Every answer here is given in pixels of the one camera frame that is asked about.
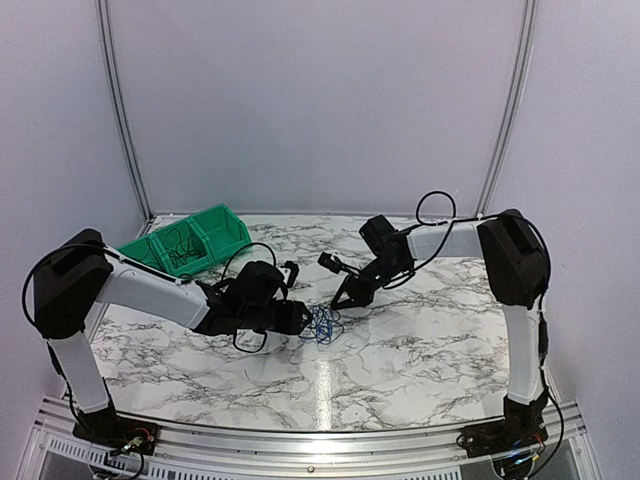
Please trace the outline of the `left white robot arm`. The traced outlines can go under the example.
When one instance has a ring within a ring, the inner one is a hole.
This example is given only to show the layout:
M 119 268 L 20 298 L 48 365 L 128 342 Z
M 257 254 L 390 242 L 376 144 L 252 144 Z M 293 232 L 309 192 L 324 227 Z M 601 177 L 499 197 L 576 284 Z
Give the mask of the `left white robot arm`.
M 311 314 L 303 302 L 288 297 L 295 279 L 275 262 L 251 261 L 236 276 L 209 285 L 141 263 L 106 245 L 99 231 L 85 229 L 31 268 L 21 307 L 66 382 L 77 425 L 116 445 L 126 436 L 126 423 L 85 335 L 95 304 L 150 314 L 208 337 L 236 337 L 241 330 L 297 336 Z

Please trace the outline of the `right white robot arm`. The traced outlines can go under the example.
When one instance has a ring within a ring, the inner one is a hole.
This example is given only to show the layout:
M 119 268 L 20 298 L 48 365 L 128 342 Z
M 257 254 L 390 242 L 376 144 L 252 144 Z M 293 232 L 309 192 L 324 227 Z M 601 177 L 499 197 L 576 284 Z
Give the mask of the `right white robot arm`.
M 515 448 L 540 423 L 549 399 L 545 377 L 548 327 L 544 298 L 551 278 L 551 259 L 542 235 L 517 209 L 463 218 L 456 211 L 444 219 L 415 218 L 397 229 L 383 215 L 359 230 L 374 258 L 363 267 L 323 253 L 319 265 L 345 278 L 331 300 L 334 311 L 364 308 L 375 293 L 393 290 L 440 257 L 480 258 L 490 291 L 506 320 L 509 383 L 503 401 L 505 419 L 495 438 Z

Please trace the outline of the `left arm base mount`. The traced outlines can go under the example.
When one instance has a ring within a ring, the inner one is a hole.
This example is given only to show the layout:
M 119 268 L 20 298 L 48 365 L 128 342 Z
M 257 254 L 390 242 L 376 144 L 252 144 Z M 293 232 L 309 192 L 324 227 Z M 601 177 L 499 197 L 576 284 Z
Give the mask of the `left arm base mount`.
M 86 413 L 78 408 L 74 414 L 73 435 L 81 440 L 108 447 L 118 454 L 152 455 L 159 436 L 159 425 L 146 420 L 122 416 L 113 401 L 101 410 Z

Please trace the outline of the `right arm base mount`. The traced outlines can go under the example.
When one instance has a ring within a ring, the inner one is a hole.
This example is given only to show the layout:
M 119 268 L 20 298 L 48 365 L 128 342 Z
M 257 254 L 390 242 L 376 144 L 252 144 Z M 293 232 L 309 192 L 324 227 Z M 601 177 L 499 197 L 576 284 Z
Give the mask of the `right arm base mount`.
M 456 444 L 469 458 L 477 458 L 545 442 L 548 433 L 543 410 L 548 401 L 547 391 L 525 404 L 505 396 L 502 419 L 463 427 Z

